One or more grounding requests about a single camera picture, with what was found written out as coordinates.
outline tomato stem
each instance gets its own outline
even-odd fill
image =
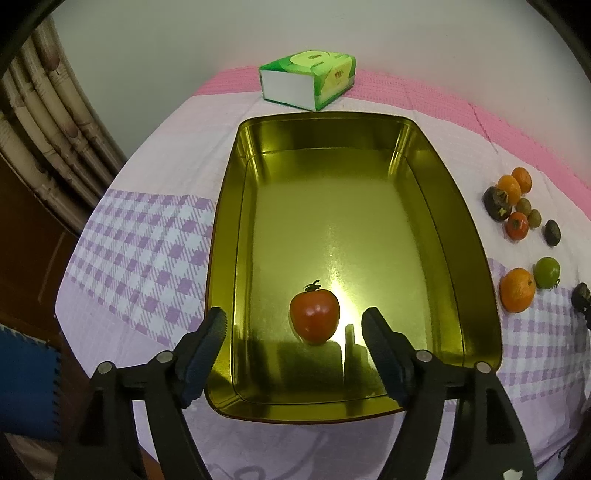
[[[305,287],[304,287],[304,291],[306,292],[311,292],[311,291],[316,291],[319,288],[322,288],[322,285],[318,284],[318,282],[320,281],[320,279],[316,280],[314,283],[308,283]]]

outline small green fruit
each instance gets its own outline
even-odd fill
[[[528,199],[520,199],[515,206],[515,209],[518,212],[523,213],[525,216],[528,216],[531,213],[531,203]]]
[[[530,224],[530,227],[538,228],[542,224],[542,216],[539,211],[534,208],[527,216],[527,222]]]
[[[560,264],[552,257],[540,258],[534,267],[534,278],[538,288],[554,288],[560,281]]]

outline table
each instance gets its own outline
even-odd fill
[[[538,465],[575,434],[589,395],[590,348],[570,290],[591,281],[591,192],[559,159],[482,108],[425,84],[358,71],[356,85],[327,110],[403,115],[419,124],[450,170],[488,257],[495,284],[508,270],[544,256],[561,265],[561,283],[532,306],[507,314],[498,376]],[[56,314],[85,371],[111,360],[144,363],[173,348],[203,318],[216,201],[238,124],[298,111],[262,99],[254,67],[221,72],[186,100],[142,144],[100,201],[67,267]],[[527,195],[563,239],[550,249],[541,229],[512,244],[480,197],[516,166],[532,176]],[[155,454],[143,404],[138,436]],[[214,479],[374,479],[403,414],[331,425],[232,420],[204,398],[186,410]],[[446,407],[429,478],[440,478],[453,424]]]

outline tissue box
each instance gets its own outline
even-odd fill
[[[308,50],[259,68],[265,100],[318,111],[355,82],[355,57]]]

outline red tomato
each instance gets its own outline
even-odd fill
[[[340,306],[330,290],[319,290],[320,280],[307,285],[290,303],[291,324],[304,341],[312,345],[325,343],[339,324]]]
[[[530,230],[527,217],[521,212],[513,212],[505,223],[505,232],[512,240],[522,240]]]

